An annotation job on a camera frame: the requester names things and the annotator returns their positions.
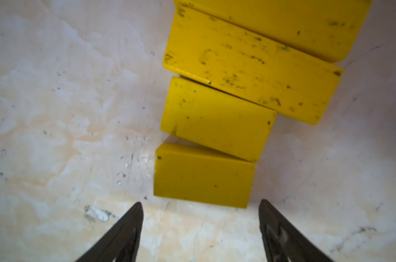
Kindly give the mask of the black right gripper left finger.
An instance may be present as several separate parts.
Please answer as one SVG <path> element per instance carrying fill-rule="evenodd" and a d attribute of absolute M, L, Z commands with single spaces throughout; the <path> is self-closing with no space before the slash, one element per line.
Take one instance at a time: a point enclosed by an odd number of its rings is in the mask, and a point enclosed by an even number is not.
<path fill-rule="evenodd" d="M 143 207 L 135 203 L 110 230 L 98 240 L 79 262 L 134 262 L 140 247 Z"/>

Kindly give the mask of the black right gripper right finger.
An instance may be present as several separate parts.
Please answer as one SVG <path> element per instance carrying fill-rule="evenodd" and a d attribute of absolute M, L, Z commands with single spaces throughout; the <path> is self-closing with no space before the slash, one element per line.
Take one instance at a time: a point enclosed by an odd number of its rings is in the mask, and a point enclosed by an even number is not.
<path fill-rule="evenodd" d="M 259 205 L 259 221 L 268 262 L 332 262 L 266 199 Z"/>

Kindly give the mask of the yellow block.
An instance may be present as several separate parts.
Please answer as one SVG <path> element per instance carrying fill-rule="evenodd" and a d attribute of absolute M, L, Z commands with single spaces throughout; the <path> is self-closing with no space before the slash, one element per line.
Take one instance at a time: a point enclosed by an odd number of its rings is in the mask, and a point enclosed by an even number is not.
<path fill-rule="evenodd" d="M 371 7 L 354 0 L 175 1 L 327 62 L 349 53 Z"/>
<path fill-rule="evenodd" d="M 271 109 L 174 76 L 160 128 L 193 143 L 257 162 L 276 117 Z"/>
<path fill-rule="evenodd" d="M 155 152 L 154 195 L 246 208 L 255 164 L 206 147 L 161 144 Z"/>
<path fill-rule="evenodd" d="M 163 66 L 181 76 L 316 124 L 342 68 L 214 16 L 176 9 Z"/>

